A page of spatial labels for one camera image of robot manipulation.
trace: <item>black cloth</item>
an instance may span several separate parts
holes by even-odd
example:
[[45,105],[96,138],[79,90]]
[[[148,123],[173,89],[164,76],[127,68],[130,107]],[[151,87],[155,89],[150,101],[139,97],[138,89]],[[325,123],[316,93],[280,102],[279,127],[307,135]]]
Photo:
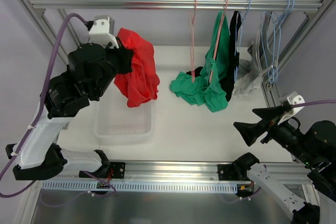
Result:
[[[220,86],[226,92],[225,98],[227,101],[231,100],[232,91],[235,86],[235,68],[239,66],[239,53],[237,52],[236,41],[238,39],[238,31],[241,24],[241,15],[238,11],[235,11],[230,22],[229,66],[227,69],[227,75],[222,80],[219,80],[219,83],[221,84]],[[195,69],[195,77],[200,76],[202,69],[203,67]]]

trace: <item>white basket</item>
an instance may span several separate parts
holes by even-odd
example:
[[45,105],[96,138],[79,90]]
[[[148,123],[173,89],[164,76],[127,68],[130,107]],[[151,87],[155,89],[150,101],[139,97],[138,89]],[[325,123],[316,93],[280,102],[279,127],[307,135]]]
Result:
[[132,144],[152,133],[152,102],[127,107],[127,98],[113,83],[97,105],[94,134],[102,144]]

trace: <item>red cloth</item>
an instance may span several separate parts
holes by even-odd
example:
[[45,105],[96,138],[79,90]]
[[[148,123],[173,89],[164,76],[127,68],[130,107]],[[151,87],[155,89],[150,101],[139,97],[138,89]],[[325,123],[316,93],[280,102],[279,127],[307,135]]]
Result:
[[157,99],[160,83],[155,71],[153,45],[137,33],[121,28],[117,37],[127,49],[134,51],[132,72],[118,74],[114,84],[128,98],[128,107],[138,107],[141,103]]

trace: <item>clothes rod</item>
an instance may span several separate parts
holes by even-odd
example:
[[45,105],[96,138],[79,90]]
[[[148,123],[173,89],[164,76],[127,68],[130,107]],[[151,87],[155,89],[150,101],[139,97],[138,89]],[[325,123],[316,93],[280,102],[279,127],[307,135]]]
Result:
[[[30,0],[34,8],[39,9],[194,9],[195,0]],[[197,0],[197,9],[220,10],[226,0]],[[227,9],[246,10],[249,0],[228,0]],[[295,0],[292,11],[316,13],[321,7],[320,1]],[[251,0],[250,10],[283,11],[288,0]]]

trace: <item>green cloth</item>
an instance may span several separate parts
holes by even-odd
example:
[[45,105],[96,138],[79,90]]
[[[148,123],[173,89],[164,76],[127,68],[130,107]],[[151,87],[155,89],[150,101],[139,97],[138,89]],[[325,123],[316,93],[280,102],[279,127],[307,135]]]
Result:
[[[211,112],[223,110],[228,105],[225,98],[226,92],[219,83],[219,80],[226,77],[227,68],[229,66],[230,34],[226,17],[223,22],[222,30],[220,31],[216,61],[213,59],[221,16],[222,12],[219,12],[212,34],[211,46],[205,55],[205,66],[201,71],[201,75],[196,77],[195,82],[192,83],[189,74],[180,72],[169,86],[170,90],[174,92],[177,97],[182,97],[182,99],[191,105],[202,105],[205,103]],[[211,70],[213,70],[212,81],[208,83]]]

